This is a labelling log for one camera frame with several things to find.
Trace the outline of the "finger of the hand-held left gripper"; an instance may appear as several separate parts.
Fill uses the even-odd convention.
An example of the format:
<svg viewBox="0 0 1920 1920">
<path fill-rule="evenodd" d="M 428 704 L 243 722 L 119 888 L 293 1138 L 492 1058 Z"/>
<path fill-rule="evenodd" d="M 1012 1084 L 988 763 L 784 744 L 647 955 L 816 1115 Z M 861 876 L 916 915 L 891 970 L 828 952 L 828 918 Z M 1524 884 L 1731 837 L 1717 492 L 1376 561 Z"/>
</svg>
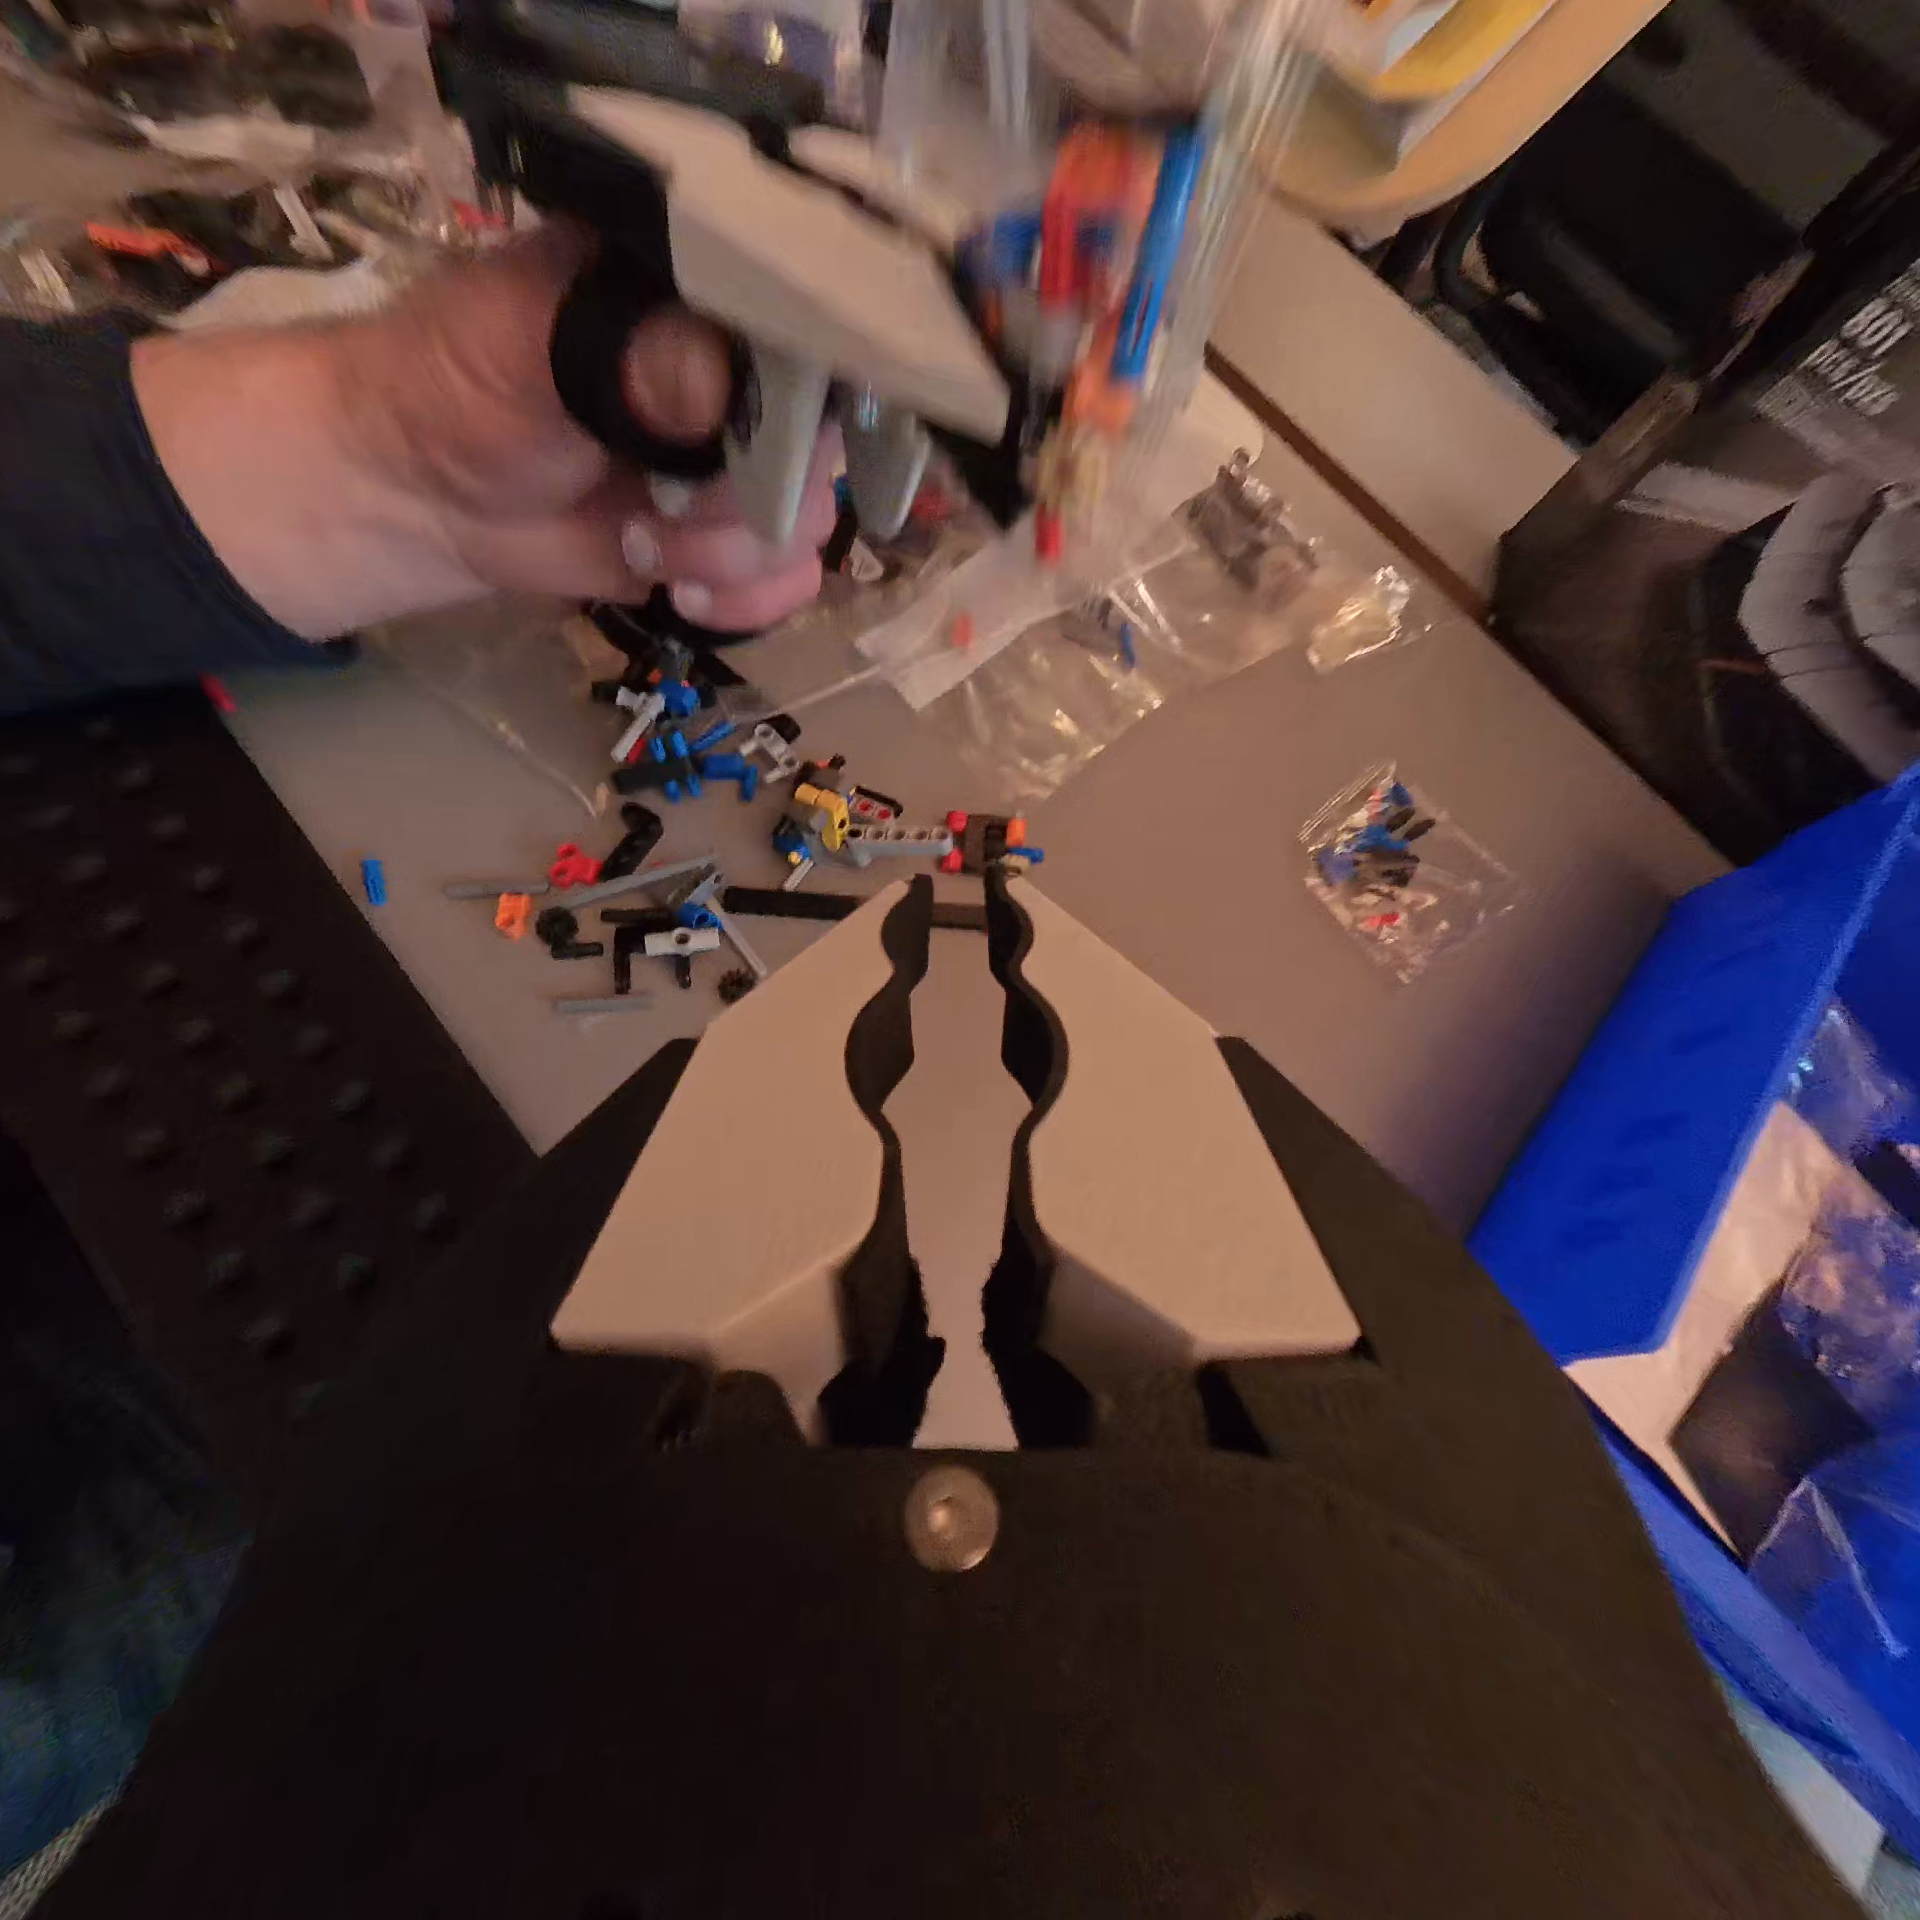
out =
<svg viewBox="0 0 1920 1920">
<path fill-rule="evenodd" d="M 948 189 L 909 177 L 879 145 L 849 129 L 791 129 L 785 155 L 808 179 L 833 185 L 852 202 L 928 243 L 956 252 L 973 224 L 968 209 Z"/>
<path fill-rule="evenodd" d="M 685 305 L 928 425 L 1001 442 L 1006 378 L 928 243 L 766 158 L 719 112 L 620 86 L 569 86 L 566 108 L 660 174 Z"/>
</svg>

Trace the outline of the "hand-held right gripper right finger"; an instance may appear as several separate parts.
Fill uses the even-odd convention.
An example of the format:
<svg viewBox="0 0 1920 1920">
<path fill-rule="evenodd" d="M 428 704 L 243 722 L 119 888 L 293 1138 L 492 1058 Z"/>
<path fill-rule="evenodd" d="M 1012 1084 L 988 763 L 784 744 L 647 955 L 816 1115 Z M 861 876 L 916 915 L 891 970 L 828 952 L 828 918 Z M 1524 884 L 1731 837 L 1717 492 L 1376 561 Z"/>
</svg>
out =
<svg viewBox="0 0 1920 1920">
<path fill-rule="evenodd" d="M 1214 1026 L 1024 877 L 988 896 L 999 1061 L 1027 1097 L 988 1276 L 1019 1445 L 1089 1445 L 1239 1361 L 1331 1361 L 1360 1318 Z"/>
</svg>

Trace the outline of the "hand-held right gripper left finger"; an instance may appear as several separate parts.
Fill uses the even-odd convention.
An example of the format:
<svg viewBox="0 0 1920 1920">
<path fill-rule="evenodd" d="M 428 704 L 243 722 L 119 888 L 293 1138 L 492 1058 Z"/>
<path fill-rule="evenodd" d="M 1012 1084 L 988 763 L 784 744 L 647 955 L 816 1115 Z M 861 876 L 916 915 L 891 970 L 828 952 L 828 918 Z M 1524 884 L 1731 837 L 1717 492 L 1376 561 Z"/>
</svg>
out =
<svg viewBox="0 0 1920 1920">
<path fill-rule="evenodd" d="M 912 1445 L 933 1331 L 887 1101 L 933 884 L 894 881 L 708 1025 L 550 1318 L 563 1353 L 759 1377 L 811 1442 Z"/>
</svg>

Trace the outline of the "large clear lego bag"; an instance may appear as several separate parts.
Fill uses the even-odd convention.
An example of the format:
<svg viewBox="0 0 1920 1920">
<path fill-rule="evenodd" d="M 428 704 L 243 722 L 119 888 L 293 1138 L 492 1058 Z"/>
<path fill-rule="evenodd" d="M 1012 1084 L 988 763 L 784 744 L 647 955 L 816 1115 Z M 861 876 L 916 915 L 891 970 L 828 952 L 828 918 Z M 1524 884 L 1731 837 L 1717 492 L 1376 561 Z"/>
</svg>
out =
<svg viewBox="0 0 1920 1920">
<path fill-rule="evenodd" d="M 1035 563 L 1089 569 L 1151 516 L 1262 161 L 1321 76 L 1332 5 L 875 5 L 879 154 L 952 217 L 948 276 L 1011 378 L 950 453 Z"/>
</svg>

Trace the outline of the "small bag of lego pieces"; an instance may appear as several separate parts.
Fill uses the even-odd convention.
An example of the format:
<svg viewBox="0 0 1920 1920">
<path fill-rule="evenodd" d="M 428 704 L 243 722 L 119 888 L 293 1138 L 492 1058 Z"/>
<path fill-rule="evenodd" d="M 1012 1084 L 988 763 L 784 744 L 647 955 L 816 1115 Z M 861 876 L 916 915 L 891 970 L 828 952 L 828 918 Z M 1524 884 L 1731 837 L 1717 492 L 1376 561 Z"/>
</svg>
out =
<svg viewBox="0 0 1920 1920">
<path fill-rule="evenodd" d="M 1519 877 L 1392 760 L 1299 830 L 1302 888 L 1372 962 L 1411 986 L 1519 902 Z"/>
</svg>

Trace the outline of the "scattered loose lego pieces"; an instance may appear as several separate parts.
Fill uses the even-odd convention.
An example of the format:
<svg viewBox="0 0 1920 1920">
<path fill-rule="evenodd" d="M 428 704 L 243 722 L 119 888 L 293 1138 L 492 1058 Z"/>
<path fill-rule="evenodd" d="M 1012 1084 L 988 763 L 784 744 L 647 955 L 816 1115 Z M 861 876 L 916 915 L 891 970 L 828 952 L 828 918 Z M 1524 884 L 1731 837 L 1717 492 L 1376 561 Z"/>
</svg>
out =
<svg viewBox="0 0 1920 1920">
<path fill-rule="evenodd" d="M 516 766 L 584 808 L 555 846 L 481 859 L 473 814 L 461 817 L 461 872 L 437 881 L 456 906 L 485 908 L 497 939 L 542 949 L 569 968 L 608 968 L 604 995 L 575 989 L 563 1013 L 592 1018 L 641 1005 L 673 979 L 704 976 L 721 1003 L 751 992 L 767 968 L 742 923 L 839 921 L 864 893 L 856 874 L 912 865 L 981 876 L 1043 862 L 1024 818 L 948 809 L 916 818 L 901 800 L 852 780 L 844 757 L 806 752 L 799 720 L 772 708 L 725 661 L 592 608 L 540 632 L 532 690 L 559 689 L 559 661 L 611 666 L 581 686 L 566 769 L 540 760 L 532 724 L 492 710 L 497 656 L 473 658 L 444 686 L 455 713 L 488 731 Z"/>
</svg>

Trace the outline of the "black lego set box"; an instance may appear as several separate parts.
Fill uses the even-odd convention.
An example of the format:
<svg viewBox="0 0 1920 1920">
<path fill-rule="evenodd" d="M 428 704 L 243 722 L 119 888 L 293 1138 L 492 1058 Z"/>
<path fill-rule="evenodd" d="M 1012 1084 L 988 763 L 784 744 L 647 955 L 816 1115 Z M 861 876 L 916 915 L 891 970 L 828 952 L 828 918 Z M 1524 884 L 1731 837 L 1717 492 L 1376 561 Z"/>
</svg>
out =
<svg viewBox="0 0 1920 1920">
<path fill-rule="evenodd" d="M 1915 792 L 1915 133 L 1503 536 L 1492 621 L 1734 865 Z"/>
</svg>

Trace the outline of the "person's left hand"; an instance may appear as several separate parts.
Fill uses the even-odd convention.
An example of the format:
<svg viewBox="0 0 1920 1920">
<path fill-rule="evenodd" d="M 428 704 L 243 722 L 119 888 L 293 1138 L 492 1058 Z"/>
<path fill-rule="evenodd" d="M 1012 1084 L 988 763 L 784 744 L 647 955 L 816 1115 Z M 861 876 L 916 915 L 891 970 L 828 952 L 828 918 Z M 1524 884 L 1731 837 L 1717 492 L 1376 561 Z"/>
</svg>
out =
<svg viewBox="0 0 1920 1920">
<path fill-rule="evenodd" d="M 569 416 L 549 336 L 590 258 L 587 229 L 553 221 L 365 316 L 133 345 L 157 461 L 269 620 L 333 640 L 492 592 L 635 606 L 665 588 L 697 626 L 759 634 L 816 597 L 831 440 L 775 545 L 726 484 L 617 465 Z"/>
</svg>

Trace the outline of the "blue plastic storage bin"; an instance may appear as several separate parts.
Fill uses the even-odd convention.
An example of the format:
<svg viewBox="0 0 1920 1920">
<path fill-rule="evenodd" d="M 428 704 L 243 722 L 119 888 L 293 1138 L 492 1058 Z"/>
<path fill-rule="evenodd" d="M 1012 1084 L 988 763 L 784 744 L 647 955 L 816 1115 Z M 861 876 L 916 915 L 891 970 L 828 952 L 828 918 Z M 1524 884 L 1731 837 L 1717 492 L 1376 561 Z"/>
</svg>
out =
<svg viewBox="0 0 1920 1920">
<path fill-rule="evenodd" d="M 1720 1213 L 1830 1002 L 1915 1084 L 1915 792 L 1883 787 L 1667 917 L 1469 1249 L 1584 1398 L 1709 1667 L 1915 1857 L 1915 1690 L 1774 1605 L 1671 1449 L 1759 1290 Z"/>
</svg>

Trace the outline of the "black perforated office chair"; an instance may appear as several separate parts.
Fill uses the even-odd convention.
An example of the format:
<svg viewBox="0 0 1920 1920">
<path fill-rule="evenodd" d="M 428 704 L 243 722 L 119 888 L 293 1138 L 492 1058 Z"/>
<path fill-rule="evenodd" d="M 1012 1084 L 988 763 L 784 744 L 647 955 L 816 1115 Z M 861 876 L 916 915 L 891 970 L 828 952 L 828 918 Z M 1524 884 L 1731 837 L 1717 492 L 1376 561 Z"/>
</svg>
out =
<svg viewBox="0 0 1920 1920">
<path fill-rule="evenodd" d="M 535 1163 L 196 690 L 1 728 L 5 1131 L 261 1498 Z"/>
</svg>

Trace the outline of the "yellow instruction booklet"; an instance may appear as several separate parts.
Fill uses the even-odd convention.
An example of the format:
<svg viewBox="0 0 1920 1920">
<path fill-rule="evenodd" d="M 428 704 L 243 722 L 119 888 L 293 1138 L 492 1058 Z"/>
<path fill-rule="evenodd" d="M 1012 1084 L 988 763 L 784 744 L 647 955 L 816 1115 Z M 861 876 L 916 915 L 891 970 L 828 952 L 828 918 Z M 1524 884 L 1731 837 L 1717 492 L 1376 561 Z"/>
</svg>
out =
<svg viewBox="0 0 1920 1920">
<path fill-rule="evenodd" d="M 1327 43 L 1332 69 L 1376 105 L 1429 105 L 1476 85 L 1555 2 L 1389 2 L 1357 8 Z"/>
</svg>

